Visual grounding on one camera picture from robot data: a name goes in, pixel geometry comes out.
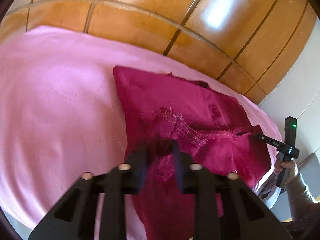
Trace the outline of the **person's right hand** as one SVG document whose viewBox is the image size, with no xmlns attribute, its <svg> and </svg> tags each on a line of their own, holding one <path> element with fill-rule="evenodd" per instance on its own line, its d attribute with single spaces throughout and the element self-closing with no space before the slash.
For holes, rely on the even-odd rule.
<svg viewBox="0 0 320 240">
<path fill-rule="evenodd" d="M 287 177 L 285 179 L 285 184 L 293 181 L 298 175 L 298 167 L 294 160 L 292 161 L 280 161 L 279 155 L 277 155 L 277 160 L 274 164 L 274 174 L 279 175 L 282 171 L 287 171 Z"/>
</svg>

